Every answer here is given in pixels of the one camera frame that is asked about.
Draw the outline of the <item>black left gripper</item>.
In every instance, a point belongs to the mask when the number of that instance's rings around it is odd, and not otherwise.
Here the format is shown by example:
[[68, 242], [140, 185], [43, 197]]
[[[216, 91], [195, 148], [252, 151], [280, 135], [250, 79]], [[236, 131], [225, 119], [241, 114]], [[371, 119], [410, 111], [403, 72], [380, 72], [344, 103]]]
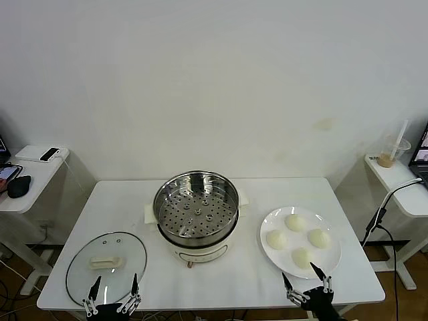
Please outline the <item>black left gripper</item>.
[[139, 294], [138, 275], [134, 274], [130, 297], [123, 304], [100, 304], [95, 305], [98, 296], [102, 276], [98, 276], [93, 286], [90, 288], [88, 297], [82, 300], [86, 315], [90, 316], [90, 321], [129, 321], [130, 315], [141, 303]]

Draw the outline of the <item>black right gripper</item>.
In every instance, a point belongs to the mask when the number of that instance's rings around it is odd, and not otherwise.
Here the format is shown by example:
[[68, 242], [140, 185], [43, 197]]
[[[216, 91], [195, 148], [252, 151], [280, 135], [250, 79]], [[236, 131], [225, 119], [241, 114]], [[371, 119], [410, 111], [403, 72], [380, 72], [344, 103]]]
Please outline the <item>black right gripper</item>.
[[310, 266], [323, 283], [323, 287], [319, 286], [311, 290], [305, 291], [304, 294], [310, 299], [304, 302], [304, 295], [300, 291], [293, 288], [286, 274], [282, 272], [286, 296], [289, 301], [297, 306], [300, 306], [305, 311], [315, 313], [319, 321], [345, 321], [346, 319], [332, 306], [334, 291], [332, 289], [332, 277], [327, 276], [321, 268], [310, 262]]

